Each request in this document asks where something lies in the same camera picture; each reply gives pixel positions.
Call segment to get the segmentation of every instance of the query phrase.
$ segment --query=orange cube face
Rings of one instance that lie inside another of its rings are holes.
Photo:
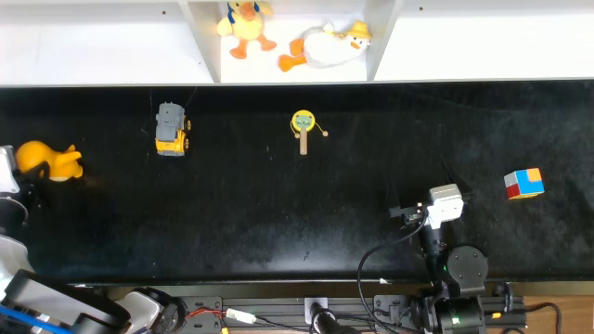
[[[526,171],[528,172],[528,181],[542,181],[542,177],[540,176],[540,170],[538,168],[531,168]]]

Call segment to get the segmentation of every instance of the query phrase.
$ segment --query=yellow toy truck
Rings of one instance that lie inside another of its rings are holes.
[[[192,124],[186,119],[186,111],[175,103],[163,103],[157,114],[157,153],[162,156],[181,157],[189,148],[187,132]]]

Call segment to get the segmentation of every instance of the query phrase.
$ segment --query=black tabletop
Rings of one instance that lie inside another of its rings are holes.
[[[492,280],[594,278],[594,83],[406,83],[0,90],[0,145],[74,144],[84,177],[45,186],[11,237],[69,282],[353,279],[404,231],[387,217],[426,199],[441,162],[473,196],[448,223]],[[162,102],[187,106],[185,157],[155,148]],[[293,112],[329,131],[299,154]],[[504,175],[537,167],[546,193],[507,200]],[[415,239],[364,277],[426,281]]]

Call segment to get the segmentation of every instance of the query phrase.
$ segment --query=colorful cube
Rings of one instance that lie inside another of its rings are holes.
[[[504,180],[509,199],[526,199],[545,192],[538,168],[507,174]]]

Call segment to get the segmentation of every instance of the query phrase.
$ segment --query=toy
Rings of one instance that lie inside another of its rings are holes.
[[[82,156],[81,152],[76,151],[74,145],[71,145],[66,152],[56,152],[40,141],[30,141],[17,150],[15,158],[21,173],[27,173],[46,162],[49,167],[49,179],[62,182],[72,177],[83,176],[83,167],[77,161]]]
[[[293,114],[291,119],[291,130],[295,138],[299,139],[299,153],[307,155],[307,133],[311,131],[314,126],[319,128],[323,136],[328,136],[328,131],[322,130],[322,127],[316,123],[314,114],[307,110],[299,110]]]
[[[368,25],[357,21],[346,34],[334,32],[328,23],[324,28],[312,28],[304,37],[291,42],[291,54],[282,55],[278,65],[282,71],[289,71],[294,66],[307,63],[316,69],[341,65],[360,57],[368,49],[371,35]]]
[[[189,148],[185,131],[192,128],[186,118],[186,111],[175,103],[162,103],[157,115],[157,153],[163,156],[181,157]]]
[[[509,173],[504,180],[509,199],[526,199],[545,192],[538,168]]]
[[[273,41],[264,36],[264,20],[262,15],[272,15],[269,4],[262,2],[228,2],[226,17],[221,19],[216,27],[217,32],[225,37],[233,33],[239,39],[239,46],[230,51],[231,56],[237,59],[247,57],[248,42],[258,40],[264,51],[277,47]]]

